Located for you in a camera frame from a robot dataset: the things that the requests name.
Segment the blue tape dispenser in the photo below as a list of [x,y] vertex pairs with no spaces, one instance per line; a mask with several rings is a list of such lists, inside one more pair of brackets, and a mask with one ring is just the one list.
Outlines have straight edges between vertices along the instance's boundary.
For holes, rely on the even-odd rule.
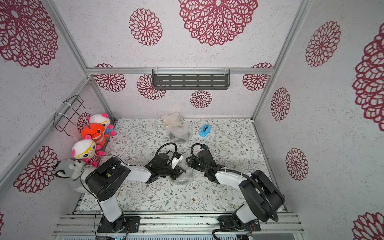
[[199,132],[199,136],[205,138],[211,131],[211,126],[208,124],[203,125]]

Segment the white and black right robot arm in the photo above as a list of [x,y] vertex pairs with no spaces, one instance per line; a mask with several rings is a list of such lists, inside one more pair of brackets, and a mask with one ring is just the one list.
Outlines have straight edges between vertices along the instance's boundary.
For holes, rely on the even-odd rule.
[[285,198],[267,175],[256,170],[244,173],[219,165],[213,159],[209,148],[205,145],[194,144],[191,156],[187,158],[190,168],[204,173],[211,182],[239,190],[245,203],[230,217],[230,223],[242,226],[251,221],[279,221],[277,210],[284,204]]

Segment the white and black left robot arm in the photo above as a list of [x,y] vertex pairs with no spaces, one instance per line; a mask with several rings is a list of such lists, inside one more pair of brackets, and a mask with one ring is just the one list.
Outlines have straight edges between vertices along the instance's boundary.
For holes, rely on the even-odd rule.
[[122,223],[123,212],[117,201],[117,192],[126,181],[150,184],[158,178],[178,178],[186,170],[178,166],[183,155],[175,152],[170,157],[168,153],[155,154],[154,158],[145,166],[124,164],[119,158],[112,157],[96,170],[91,172],[85,180],[86,185],[100,204],[103,219],[109,224]]

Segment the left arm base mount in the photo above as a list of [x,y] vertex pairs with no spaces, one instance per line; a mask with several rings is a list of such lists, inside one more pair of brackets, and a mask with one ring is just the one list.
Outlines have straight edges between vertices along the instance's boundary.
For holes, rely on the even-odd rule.
[[140,226],[141,217],[121,215],[114,222],[109,222],[106,217],[102,217],[97,225],[97,233],[137,233]]

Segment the blue floral ceramic plate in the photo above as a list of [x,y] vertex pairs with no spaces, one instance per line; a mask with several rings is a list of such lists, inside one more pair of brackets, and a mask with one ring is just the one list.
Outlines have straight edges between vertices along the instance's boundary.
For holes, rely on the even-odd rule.
[[176,179],[176,183],[179,184],[179,185],[186,185],[186,184],[189,184],[191,183],[193,180],[194,180],[194,176],[180,176]]

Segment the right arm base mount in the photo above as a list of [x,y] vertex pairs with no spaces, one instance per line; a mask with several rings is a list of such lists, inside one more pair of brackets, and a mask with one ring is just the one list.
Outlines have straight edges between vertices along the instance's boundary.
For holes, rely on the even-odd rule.
[[261,230],[259,220],[254,215],[221,215],[218,221],[222,232],[259,232]]

